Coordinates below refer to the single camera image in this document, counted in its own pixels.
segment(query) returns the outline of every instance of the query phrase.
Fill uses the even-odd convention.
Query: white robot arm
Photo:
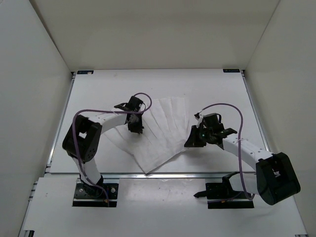
[[[192,126],[185,147],[204,147],[206,144],[215,144],[242,159],[256,171],[255,174],[242,173],[242,177],[240,172],[223,177],[221,191],[225,190],[229,193],[246,190],[247,193],[260,195],[269,205],[274,205],[300,192],[300,184],[286,154],[273,154],[247,140],[238,139],[235,130],[224,129],[219,114],[202,116],[198,113],[195,117],[198,123]],[[197,198],[205,196],[207,196],[207,191],[195,194]]]
[[[78,115],[75,131],[80,158],[76,153],[72,126],[69,128],[62,146],[76,163],[84,190],[91,197],[99,197],[102,194],[100,187],[103,186],[103,177],[98,171],[94,159],[101,134],[124,124],[128,124],[128,130],[131,132],[143,133],[142,113],[140,112],[143,104],[142,100],[132,96],[128,103],[114,106],[125,113],[105,113],[89,118]]]

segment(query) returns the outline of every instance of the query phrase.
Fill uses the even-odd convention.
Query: white platform
[[[78,110],[109,110],[116,104],[127,102],[130,96],[137,92],[148,93],[153,99],[167,96],[187,97],[190,102],[190,125],[196,124],[193,114],[209,104],[234,104],[244,115],[242,136],[257,146],[264,147],[241,73],[223,73],[222,69],[102,70],[94,71],[91,75],[76,75],[50,172],[78,173],[75,163],[61,146]],[[220,113],[225,127],[238,130],[240,119],[233,108],[217,106],[208,111]],[[101,173],[142,173],[134,158],[118,149],[104,135],[100,139],[95,159]],[[245,171],[253,171],[245,163],[243,167]],[[217,146],[208,145],[202,149],[190,149],[154,172],[199,173],[235,170],[238,170],[238,163],[234,155]]]
[[[34,237],[294,237],[306,234],[288,198],[254,209],[207,209],[204,179],[120,179],[116,208],[72,207],[77,177],[40,178],[24,230]]]

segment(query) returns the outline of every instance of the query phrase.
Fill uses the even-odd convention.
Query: metal frame edge
[[[22,222],[22,225],[21,225],[18,237],[29,237],[29,236],[32,236],[30,230],[24,230],[24,224],[25,224],[26,218],[27,218],[29,210],[30,210],[30,206],[31,206],[31,203],[32,203],[32,200],[33,200],[33,196],[34,196],[37,184],[38,184],[37,181],[33,183],[33,187],[32,187],[32,190],[31,190],[31,193],[30,193],[30,196],[29,196],[29,203],[28,203],[28,206],[27,206],[25,214],[24,214],[23,222]]]
[[[257,120],[257,124],[258,124],[258,127],[259,127],[261,138],[263,140],[263,144],[265,146],[265,149],[269,152],[270,151],[269,143],[268,143],[268,140],[267,140],[267,138],[265,136],[265,131],[264,131],[263,127],[262,127],[262,124],[261,124],[260,119],[259,119],[259,115],[258,115],[256,107],[254,105],[254,102],[253,102],[253,99],[252,99],[252,96],[251,96],[251,92],[250,92],[249,86],[248,86],[247,81],[246,81],[244,70],[241,70],[240,73],[241,73],[241,76],[242,76],[242,79],[243,79],[243,83],[244,83],[244,85],[246,87],[246,91],[247,91],[247,94],[248,94],[248,97],[249,97],[249,100],[250,100],[250,104],[251,104],[253,113],[255,114],[255,117],[256,117],[256,120]]]
[[[54,155],[56,143],[57,143],[57,140],[58,140],[58,137],[59,137],[59,134],[60,134],[61,125],[63,124],[63,121],[64,121],[65,113],[66,113],[66,110],[67,110],[67,107],[68,107],[68,102],[69,102],[69,99],[70,99],[71,91],[72,91],[73,86],[74,86],[75,78],[76,78],[76,73],[73,74],[73,77],[71,79],[71,84],[70,84],[70,88],[69,88],[69,91],[68,91],[67,99],[66,99],[66,102],[65,102],[65,105],[64,105],[64,108],[63,108],[63,113],[62,113],[62,115],[61,115],[61,117],[59,119],[57,132],[55,134],[54,141],[53,141],[53,144],[52,144],[51,149],[50,149],[47,165],[51,164],[51,162],[52,162],[52,158],[53,158],[53,155]]]

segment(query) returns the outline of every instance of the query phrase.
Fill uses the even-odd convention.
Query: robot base
[[[73,206],[87,206],[87,207],[116,207],[118,199],[119,184],[118,183],[103,183],[104,189],[107,191],[109,196],[108,201],[105,195],[102,194],[100,197],[91,197],[84,191],[83,184],[78,181],[76,183],[76,189],[74,193]]]
[[[216,189],[221,186],[221,183],[206,183],[206,191]],[[244,193],[238,195],[239,192],[208,192],[207,194],[207,208],[208,209],[241,209],[254,208],[253,201],[249,201]],[[212,202],[212,200],[230,199],[238,195],[236,198],[226,202]]]

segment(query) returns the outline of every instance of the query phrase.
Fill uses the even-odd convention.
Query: white cloth
[[[124,125],[105,135],[117,147],[134,155],[138,165],[148,173],[185,150],[184,143],[190,133],[188,103],[181,97],[153,100],[142,118],[143,134],[131,133]]]

